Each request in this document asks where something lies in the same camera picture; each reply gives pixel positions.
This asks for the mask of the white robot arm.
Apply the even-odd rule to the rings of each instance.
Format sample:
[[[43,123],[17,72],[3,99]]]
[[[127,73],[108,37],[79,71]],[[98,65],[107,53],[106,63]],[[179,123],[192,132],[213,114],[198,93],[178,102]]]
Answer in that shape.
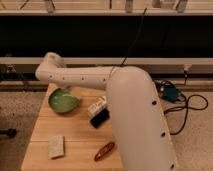
[[[106,93],[124,171],[179,171],[157,89],[145,70],[135,66],[68,68],[61,56],[49,52],[35,75],[60,87]]]

